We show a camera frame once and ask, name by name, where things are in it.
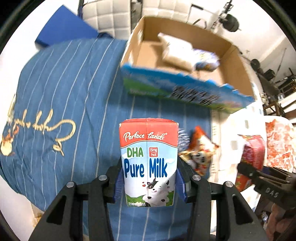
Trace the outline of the plaid bed sheet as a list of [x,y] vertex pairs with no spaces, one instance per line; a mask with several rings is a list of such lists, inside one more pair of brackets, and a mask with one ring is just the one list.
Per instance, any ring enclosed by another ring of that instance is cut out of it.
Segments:
[[212,140],[220,146],[210,170],[209,182],[235,183],[245,136],[260,135],[266,140],[262,105],[256,101],[233,114],[212,111]]

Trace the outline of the blue foam mat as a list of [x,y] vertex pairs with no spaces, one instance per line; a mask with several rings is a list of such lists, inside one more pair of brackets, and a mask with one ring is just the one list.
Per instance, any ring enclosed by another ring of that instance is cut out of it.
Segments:
[[48,47],[75,39],[92,39],[98,36],[96,29],[62,5],[46,22],[35,43]]

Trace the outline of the red snack packet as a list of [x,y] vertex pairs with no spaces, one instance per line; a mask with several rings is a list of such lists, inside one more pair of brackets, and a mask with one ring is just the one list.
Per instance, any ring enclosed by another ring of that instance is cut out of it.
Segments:
[[237,176],[235,186],[239,192],[244,191],[252,185],[250,171],[241,166],[247,163],[257,170],[262,170],[265,156],[265,142],[260,135],[239,135],[243,140],[243,153],[239,164],[237,165]]

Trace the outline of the white ONMAX pouch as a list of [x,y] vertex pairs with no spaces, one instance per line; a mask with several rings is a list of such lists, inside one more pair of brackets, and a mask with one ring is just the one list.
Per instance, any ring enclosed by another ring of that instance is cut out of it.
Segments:
[[162,44],[162,59],[165,63],[189,72],[195,70],[193,46],[190,42],[163,33],[158,33],[158,38]]

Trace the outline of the orange floral blanket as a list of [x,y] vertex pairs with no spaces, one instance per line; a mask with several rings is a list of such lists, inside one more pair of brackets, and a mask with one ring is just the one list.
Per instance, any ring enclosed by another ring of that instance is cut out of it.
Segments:
[[292,172],[295,168],[295,129],[292,123],[273,115],[266,115],[264,121],[267,136],[266,166]]

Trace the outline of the blue tissue pack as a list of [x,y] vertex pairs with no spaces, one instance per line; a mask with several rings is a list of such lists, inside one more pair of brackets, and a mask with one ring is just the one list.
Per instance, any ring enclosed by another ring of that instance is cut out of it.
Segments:
[[218,56],[209,51],[194,49],[193,57],[197,70],[214,71],[220,66]]

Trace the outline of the right white padded chair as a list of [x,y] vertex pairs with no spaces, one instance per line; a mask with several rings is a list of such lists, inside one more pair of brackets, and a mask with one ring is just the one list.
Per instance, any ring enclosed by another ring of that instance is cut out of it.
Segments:
[[171,20],[189,22],[192,7],[196,5],[184,0],[142,1],[142,16],[155,16]]

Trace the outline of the blue white rope ball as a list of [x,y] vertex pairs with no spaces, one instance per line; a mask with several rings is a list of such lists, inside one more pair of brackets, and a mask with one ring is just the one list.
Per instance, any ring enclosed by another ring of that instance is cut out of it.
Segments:
[[190,144],[190,137],[183,128],[178,129],[178,152],[186,151]]

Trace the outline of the milk carton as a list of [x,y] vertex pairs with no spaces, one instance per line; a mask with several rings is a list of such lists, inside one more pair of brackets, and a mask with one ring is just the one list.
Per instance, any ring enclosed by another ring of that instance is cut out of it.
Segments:
[[128,206],[172,206],[178,159],[173,120],[133,118],[119,124],[125,198]]

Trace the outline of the white weight bench rack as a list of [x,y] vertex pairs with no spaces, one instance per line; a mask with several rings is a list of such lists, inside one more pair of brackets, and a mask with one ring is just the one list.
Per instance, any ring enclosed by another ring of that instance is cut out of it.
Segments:
[[222,26],[228,32],[236,32],[239,30],[239,22],[237,18],[229,14],[232,8],[232,1],[228,1],[224,6],[223,11],[217,16],[217,19],[211,25],[211,31],[215,32],[219,26]]

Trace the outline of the blue striped bed cover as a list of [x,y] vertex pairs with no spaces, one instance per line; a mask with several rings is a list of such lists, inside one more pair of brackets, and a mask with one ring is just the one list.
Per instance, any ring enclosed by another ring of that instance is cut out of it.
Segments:
[[187,132],[200,126],[212,133],[208,108],[130,95],[119,67],[125,46],[111,38],[63,42],[22,69],[2,134],[1,176],[38,209],[67,182],[90,182],[118,162],[118,127],[126,119],[166,118]]

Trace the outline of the cardboard box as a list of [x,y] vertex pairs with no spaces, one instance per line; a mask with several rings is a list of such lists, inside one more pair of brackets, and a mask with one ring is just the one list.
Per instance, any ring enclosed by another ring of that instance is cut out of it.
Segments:
[[251,81],[231,42],[184,22],[143,16],[121,60],[126,89],[234,113],[254,102]]

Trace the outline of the dark blue cloth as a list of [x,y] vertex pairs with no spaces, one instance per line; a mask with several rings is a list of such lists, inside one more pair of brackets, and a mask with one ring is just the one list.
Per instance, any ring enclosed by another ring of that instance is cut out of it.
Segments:
[[108,33],[108,32],[100,32],[98,33],[97,38],[109,38],[109,39],[113,39],[114,37]]

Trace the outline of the orange panda snack bag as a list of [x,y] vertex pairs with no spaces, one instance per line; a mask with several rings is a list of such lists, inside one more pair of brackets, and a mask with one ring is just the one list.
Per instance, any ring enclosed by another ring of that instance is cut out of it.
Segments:
[[200,126],[196,126],[186,151],[178,152],[181,160],[186,162],[200,176],[207,175],[213,156],[220,148],[211,141]]

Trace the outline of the left white padded chair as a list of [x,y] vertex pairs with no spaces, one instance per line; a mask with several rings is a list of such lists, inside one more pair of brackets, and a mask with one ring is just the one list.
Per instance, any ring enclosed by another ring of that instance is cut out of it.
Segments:
[[83,21],[99,33],[127,40],[142,15],[142,2],[129,0],[85,1]]

